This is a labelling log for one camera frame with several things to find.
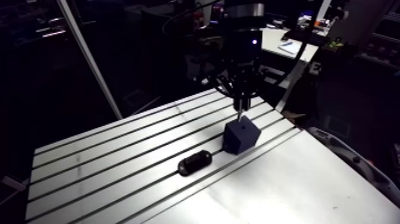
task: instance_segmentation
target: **shelf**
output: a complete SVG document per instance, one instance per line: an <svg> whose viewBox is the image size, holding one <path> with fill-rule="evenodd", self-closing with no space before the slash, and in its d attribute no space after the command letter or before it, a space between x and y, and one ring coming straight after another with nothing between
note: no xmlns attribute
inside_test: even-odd
<svg viewBox="0 0 400 224"><path fill-rule="evenodd" d="M374 38L379 38L379 39L383 39L385 41L390 41L390 42L393 42L393 43L400 44L400 40L399 39L395 39L395 38L391 38L391 37L388 37L388 36L380 35L378 33L373 33L372 36Z"/></svg>
<svg viewBox="0 0 400 224"><path fill-rule="evenodd" d="M378 59L376 57L369 56L369 55L367 55L365 53L362 53L362 54L358 55L358 57L359 58L363 58L365 60L369 60L369 61L378 63L378 64L381 64L383 66L388 66L388 67L390 67L392 69L400 70L400 66L395 66L394 64L391 64L391 63L389 63L387 61L380 60L380 59Z"/></svg>

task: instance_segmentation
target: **black cable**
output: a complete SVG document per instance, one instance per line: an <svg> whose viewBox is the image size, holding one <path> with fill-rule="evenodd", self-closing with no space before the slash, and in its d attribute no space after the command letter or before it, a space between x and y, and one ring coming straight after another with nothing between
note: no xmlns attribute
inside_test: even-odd
<svg viewBox="0 0 400 224"><path fill-rule="evenodd" d="M172 17L172 18L170 18L169 20L167 20L167 21L164 23L164 25L162 26L162 32L163 32L163 34L165 34L165 35L167 35L167 36L170 36L170 37L172 37L172 38L191 38L191 37L193 37L193 34L183 35L183 36L182 36L182 35L180 35L180 36L178 36L178 35L171 35L171 34L169 34L169 33L167 33L167 32L165 31L165 28L167 27L167 25L168 25L169 23L171 23L172 21L176 20L177 18L180 18L180 17L182 17L182 16L184 16L184 15L186 15L186 14L188 14L188 13L194 12L194 11L196 11L196 10L200 10L200 9L205 8L205 7L208 7L208 6L210 6L210 5L212 5L212 4L215 4L215 3L219 2L219 1L221 1L221 0L214 0L214 1L209 2L209 3L207 3L207 4L204 4L204 5L201 5L201 6L192 8L192 9L189 9L189 10L187 10L187 11L184 11L183 13L180 13L180 14L178 14L178 15L175 15L174 17Z"/></svg>
<svg viewBox="0 0 400 224"><path fill-rule="evenodd" d="M268 93L272 92L295 69L295 67L297 65L297 62L300 60L301 56L303 55L304 49L307 46L308 41L310 40L311 34L313 33L314 25L315 25L315 22L317 21L317 16L318 16L318 13L319 13L320 8L322 6L322 3L323 3L323 1L320 0L320 3L315 5L314 14L311 17L310 25L308 25L308 27L305 29L305 35L304 35L303 43L301 44L300 49L299 49L296 57L293 59L293 65L291 66L292 69L287 70L285 72L285 74L283 74L279 79L277 79L267 92L264 92L262 94L256 94L257 97L261 97L261 96L263 96L265 94L268 94Z"/></svg>
<svg viewBox="0 0 400 224"><path fill-rule="evenodd" d="M203 4L201 4L201 2L196 2L196 3L195 3L195 6L196 6L196 5L199 5L199 6L201 6L201 7L203 6Z"/></svg>

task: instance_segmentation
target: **metal surface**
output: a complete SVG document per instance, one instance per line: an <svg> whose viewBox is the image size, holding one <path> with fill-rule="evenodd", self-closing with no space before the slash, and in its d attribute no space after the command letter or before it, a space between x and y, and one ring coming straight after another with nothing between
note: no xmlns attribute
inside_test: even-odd
<svg viewBox="0 0 400 224"><path fill-rule="evenodd" d="M264 4L248 4L248 5L236 5L229 7L226 10L230 18L241 18L241 17L253 17L253 16L264 16Z"/></svg>
<svg viewBox="0 0 400 224"><path fill-rule="evenodd" d="M151 222L182 223L186 218L190 218L190 213L175 216L175 220L171 222L155 221L155 219L160 217L156 216L157 214L163 211L169 214L172 209L168 208L185 198L189 201L191 195L205 188L215 189L217 195L229 193L229 197L224 196L222 199L259 198L270 207L279 206L279 199L287 200L287 205L300 199L308 200L310 202L299 210L318 211L322 209L319 207L322 206L322 202L318 201L321 195L313 193L322 194L324 187L328 188L326 195L330 197L332 195L361 197L361 194L356 194L350 189L350 185L337 186L342 184L340 181L353 178L355 186L362 188L360 191L363 198L352 200L349 206L370 200L376 203L379 209L370 211L368 206L360 209L370 212L372 218L379 223L393 223L386 222L388 219L383 219L380 215L376 216L378 212L388 214L394 211L393 205L384 196L371 191L371 186L361 177L357 178L349 167L342 163L337 165L340 159L334 157L320 144L315 145L315 139L301 137L305 142L300 141L285 147L280 154L285 155L287 161L275 157L276 162L270 159L271 161L263 161L260 165L258 160L269 158L271 152L281 151L279 145L297 139L300 130L259 98L254 99L254 106L245 112L245 115L262 130L256 146L237 156L222 151L225 124L236 118L236 112L231 104L230 98L222 97L215 90L210 90L36 150L35 169L32 171L29 189L27 222L141 223L155 217ZM179 161L201 150L207 150L213 155L212 163L188 177L180 176L177 173ZM309 164L302 167L303 161ZM257 168L253 168L251 172L246 171L248 175L236 175L240 170L248 169L246 167L253 163L257 164ZM271 167L275 163L282 163L282 167ZM333 174L326 167L330 163L335 166ZM317 173L309 170L321 164L323 167L321 170L318 168L318 171L315 171ZM273 176L273 171L280 177ZM304 173L295 179L296 182L291 182L294 175L302 172ZM266 174L272 176L267 179L268 183L263 183ZM330 175L333 175L333 180L327 178ZM310 184L310 179L313 177L315 179ZM213 187L226 182L225 179L228 181L226 185ZM232 185L232 188L227 187L231 181L247 185L248 189L242 191L244 188L237 188L235 185ZM275 190L280 188L287 190L280 194L266 191L258 195L258 191L265 185L274 186ZM212 222L215 223L222 218L222 223L231 223L229 220L225 222L223 216L233 209L235 201L231 202L231 207L222 206L225 213L216 216ZM201 203L202 201L198 204L201 206L191 205L190 208L181 211L185 212L187 209L202 211L218 204L215 201ZM239 206L252 208L244 201ZM299 214L291 209L287 209L286 212L287 217ZM243 215L243 218L252 219L245 213Z"/></svg>
<svg viewBox="0 0 400 224"><path fill-rule="evenodd" d="M399 222L397 207L303 131L146 223Z"/></svg>
<svg viewBox="0 0 400 224"><path fill-rule="evenodd" d="M111 94L110 90L108 89L107 84L104 81L104 78L96 64L95 59L92 56L92 53L90 53L90 50L88 48L88 45L86 44L85 39L83 38L82 34L80 33L79 27L76 24L74 15L72 15L70 6L67 3L67 0L57 0L58 5L60 6L61 12L64 15L65 19L67 20L68 26L71 29L72 34L75 37L76 42L79 45L79 48L81 49L83 55L85 56L85 59L92 70L93 74L96 77L97 82L99 83L99 86L101 90L103 91L108 103L111 106L112 111L114 112L115 116L120 120L122 119L122 115L120 110L118 109L117 104L114 101L113 95Z"/></svg>

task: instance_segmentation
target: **electronic equipment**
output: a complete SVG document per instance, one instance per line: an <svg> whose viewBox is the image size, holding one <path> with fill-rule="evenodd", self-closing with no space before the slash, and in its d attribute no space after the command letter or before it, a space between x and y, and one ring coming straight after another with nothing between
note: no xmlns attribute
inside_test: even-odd
<svg viewBox="0 0 400 224"><path fill-rule="evenodd" d="M265 27L265 9L268 5L274 5L272 0L225 0L223 13L217 26L212 29L199 29L194 34L186 36L176 36L167 33L165 28L169 23L183 17L185 14L195 12L198 9L218 3L219 0L209 2L200 7L180 13L169 19L162 27L164 34L172 38L194 38L200 43L200 48L204 43L212 39L221 39L220 50L215 52L207 61L200 59L201 74L200 79L207 79L214 85L221 94L233 98L233 107L237 111L237 120L226 125L223 148L227 152L234 154L241 153L255 145L260 130L252 125L247 118L242 119L243 111L249 110L251 99L268 94L282 82L292 71L300 56L304 52L307 42L314 29L317 13L322 6L323 0L298 0L296 4L305 4L291 10L287 7L289 14L298 12L300 9L308 8L314 12L310 25L305 29L304 40L289 70L272 85L271 89L265 90L265 74L260 71L261 43L263 41L262 28ZM215 70L208 72L204 69L204 64L213 64ZM247 135L248 130L252 130L252 135Z"/></svg>

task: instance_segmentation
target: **metal frame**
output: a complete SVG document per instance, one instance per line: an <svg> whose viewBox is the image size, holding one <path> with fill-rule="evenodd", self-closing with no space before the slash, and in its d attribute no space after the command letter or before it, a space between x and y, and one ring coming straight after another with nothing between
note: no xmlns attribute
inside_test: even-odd
<svg viewBox="0 0 400 224"><path fill-rule="evenodd" d="M72 34L75 37L76 42L79 45L79 48L82 50L83 55L85 56L85 59L92 70L93 74L96 77L97 82L99 83L99 86L101 90L103 91L108 103L110 104L110 107L112 108L115 116L120 120L122 119L122 115L120 110L118 109L117 104L114 101L113 96L111 95L110 90L108 89L107 84L105 83L105 80L96 64L96 61L94 60L92 53L90 53L90 50L88 48L88 45L86 44L85 39L83 38L79 27L76 23L76 20L74 18L74 15L71 12L71 8L69 4L67 3L67 0L57 0L57 3L61 9L62 14L64 15L65 20L68 23L69 28L72 31Z"/></svg>

